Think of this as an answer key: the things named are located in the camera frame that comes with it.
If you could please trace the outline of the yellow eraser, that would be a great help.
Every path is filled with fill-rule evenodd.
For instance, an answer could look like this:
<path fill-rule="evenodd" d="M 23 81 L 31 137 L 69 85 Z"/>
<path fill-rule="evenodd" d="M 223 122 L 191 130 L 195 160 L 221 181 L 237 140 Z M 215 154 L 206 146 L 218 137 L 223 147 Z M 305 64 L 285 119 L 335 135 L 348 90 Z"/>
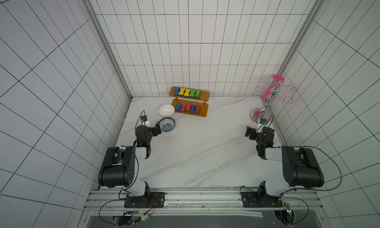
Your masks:
<path fill-rule="evenodd" d="M 185 89 L 184 97 L 190 97 L 191 89 Z"/>
<path fill-rule="evenodd" d="M 180 91 L 178 93 L 179 96 L 184 96 L 186 89 L 185 88 L 180 88 Z"/>

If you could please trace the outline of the green eraser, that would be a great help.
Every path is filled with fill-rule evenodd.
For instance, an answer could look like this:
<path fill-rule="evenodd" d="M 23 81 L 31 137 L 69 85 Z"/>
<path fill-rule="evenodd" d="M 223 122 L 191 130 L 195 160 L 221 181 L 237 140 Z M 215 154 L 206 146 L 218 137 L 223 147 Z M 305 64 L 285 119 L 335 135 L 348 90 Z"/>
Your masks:
<path fill-rule="evenodd" d="M 194 98 L 194 97 L 195 97 L 195 94 L 196 94 L 196 90 L 191 89 L 190 94 L 189 94 L 189 97 Z"/>
<path fill-rule="evenodd" d="M 201 90 L 196 90 L 195 92 L 195 98 L 200 98 Z"/>

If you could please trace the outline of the blue eraser top shelf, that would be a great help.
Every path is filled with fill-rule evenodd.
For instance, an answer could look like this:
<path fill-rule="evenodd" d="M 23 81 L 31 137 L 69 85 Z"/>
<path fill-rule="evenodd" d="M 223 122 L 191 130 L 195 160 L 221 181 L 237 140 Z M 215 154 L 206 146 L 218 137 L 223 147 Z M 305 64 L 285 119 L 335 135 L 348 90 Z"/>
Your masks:
<path fill-rule="evenodd" d="M 174 95 L 179 95 L 180 90 L 181 90 L 180 87 L 175 87 L 173 94 L 174 94 Z"/>

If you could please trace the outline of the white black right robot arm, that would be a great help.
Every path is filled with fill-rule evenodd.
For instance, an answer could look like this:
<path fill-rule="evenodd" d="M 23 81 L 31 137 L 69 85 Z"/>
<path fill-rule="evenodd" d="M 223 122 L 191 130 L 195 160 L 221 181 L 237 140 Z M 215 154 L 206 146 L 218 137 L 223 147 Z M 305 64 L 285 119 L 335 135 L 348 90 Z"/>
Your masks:
<path fill-rule="evenodd" d="M 275 130 L 247 126 L 245 136 L 256 141 L 256 151 L 263 160 L 280 162 L 278 177 L 263 181 L 257 191 L 241 192 L 244 207 L 280 208 L 281 195 L 295 189 L 322 187 L 324 175 L 310 148 L 283 145 L 273 146 Z"/>

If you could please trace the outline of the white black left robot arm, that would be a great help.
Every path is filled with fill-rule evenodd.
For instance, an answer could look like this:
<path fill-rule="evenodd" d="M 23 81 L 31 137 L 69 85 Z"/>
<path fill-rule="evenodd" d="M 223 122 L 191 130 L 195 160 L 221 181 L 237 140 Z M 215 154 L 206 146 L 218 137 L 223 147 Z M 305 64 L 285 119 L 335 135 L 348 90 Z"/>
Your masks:
<path fill-rule="evenodd" d="M 150 157 L 152 138 L 159 134 L 158 123 L 154 127 L 140 125 L 132 146 L 110 147 L 106 151 L 98 175 L 99 186 L 125 191 L 127 207 L 147 207 L 153 203 L 148 183 L 138 179 L 138 174 L 140 161 Z"/>

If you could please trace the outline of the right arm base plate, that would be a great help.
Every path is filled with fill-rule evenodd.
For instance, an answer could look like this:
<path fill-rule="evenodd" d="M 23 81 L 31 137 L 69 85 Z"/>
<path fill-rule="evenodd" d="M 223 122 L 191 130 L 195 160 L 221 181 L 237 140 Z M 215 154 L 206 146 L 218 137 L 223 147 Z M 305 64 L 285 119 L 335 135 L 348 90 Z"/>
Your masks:
<path fill-rule="evenodd" d="M 258 195 L 257 192 L 241 192 L 244 208 L 282 208 L 283 204 L 278 197 L 267 194 Z"/>

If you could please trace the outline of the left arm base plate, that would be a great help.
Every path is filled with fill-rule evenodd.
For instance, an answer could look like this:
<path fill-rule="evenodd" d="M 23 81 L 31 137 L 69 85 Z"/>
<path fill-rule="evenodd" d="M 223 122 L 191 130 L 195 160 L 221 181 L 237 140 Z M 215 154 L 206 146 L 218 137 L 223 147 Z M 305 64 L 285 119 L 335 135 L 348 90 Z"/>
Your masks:
<path fill-rule="evenodd" d="M 128 196 L 124 208 L 163 208 L 165 195 L 165 192 L 148 192 L 143 196 Z"/>

